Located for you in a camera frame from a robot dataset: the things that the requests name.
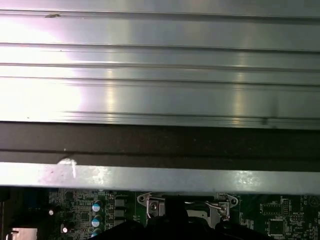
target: black chip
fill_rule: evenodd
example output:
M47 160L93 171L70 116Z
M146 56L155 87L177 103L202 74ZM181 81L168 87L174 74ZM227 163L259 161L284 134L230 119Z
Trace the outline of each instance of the black chip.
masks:
M270 220L269 221L269 234L270 235L283 235L284 234L284 221Z
M89 220L89 214L88 213L81 213L81 219L88 221Z
M68 200L74 199L74 193L67 191L65 193L65 199L68 199Z
M67 219L73 219L74 218L74 214L72 212L67 212L66 213L66 218Z
M280 215L282 214L282 205L280 204L263 204L262 214L266 215Z

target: electrolytic capacitor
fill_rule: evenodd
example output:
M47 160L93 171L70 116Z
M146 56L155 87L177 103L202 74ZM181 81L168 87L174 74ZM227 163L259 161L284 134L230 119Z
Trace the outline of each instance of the electrolytic capacitor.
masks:
M94 204L92 205L92 210L94 211L94 212L99 212L100 210L101 210L101 208L102 208L102 201L100 201L100 200L97 200L97 201L95 201L94 202Z
M93 233L91 234L91 237L95 237L97 236L98 234L102 233L102 230L100 228L96 228Z
M61 232L64 233L64 234L69 233L74 228L75 228L75 222L74 221L64 221L61 224Z
M56 206L50 207L48 213L50 216L52 216L54 214L59 213L61 210L62 210L62 207L60 205L56 205Z
M100 216L100 215L96 215L93 219L92 219L92 221L91 221L91 224L92 224L92 226L94 227L94 228L97 228L97 227L99 227L99 225L102 223L102 216Z

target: metal bracket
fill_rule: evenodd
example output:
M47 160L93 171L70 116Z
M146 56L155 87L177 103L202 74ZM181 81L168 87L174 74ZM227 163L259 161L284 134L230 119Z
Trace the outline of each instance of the metal bracket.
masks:
M137 197L139 204L146 207L147 220L153 217L163 216L165 214L165 197L163 196L189 196L189 193L157 193L146 192ZM230 209L237 206L239 201L236 197L226 193L215 193L208 196L210 201L185 201L186 205L194 206L202 204L209 208L209 216L203 210L187 210L189 217L200 217L206 219L209 226L214 228L220 221L228 221L230 218Z

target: metal plate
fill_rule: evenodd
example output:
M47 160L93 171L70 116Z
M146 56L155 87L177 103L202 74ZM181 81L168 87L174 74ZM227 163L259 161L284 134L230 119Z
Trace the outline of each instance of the metal plate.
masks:
M1 162L320 172L317 131L2 122L0 132Z
M320 173L0 163L2 186L155 192L320 194Z
M2 10L319 17L317 0L11 0Z
M318 9L0 2L0 121L319 130Z

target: motherboard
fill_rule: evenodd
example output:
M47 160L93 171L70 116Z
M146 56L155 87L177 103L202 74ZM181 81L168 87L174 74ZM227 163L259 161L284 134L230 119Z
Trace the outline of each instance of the motherboard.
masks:
M49 202L59 206L49 236L39 240L86 240L127 220L146 224L141 192L55 189ZM318 240L320 198L314 195L233 194L238 204L230 221L278 240Z

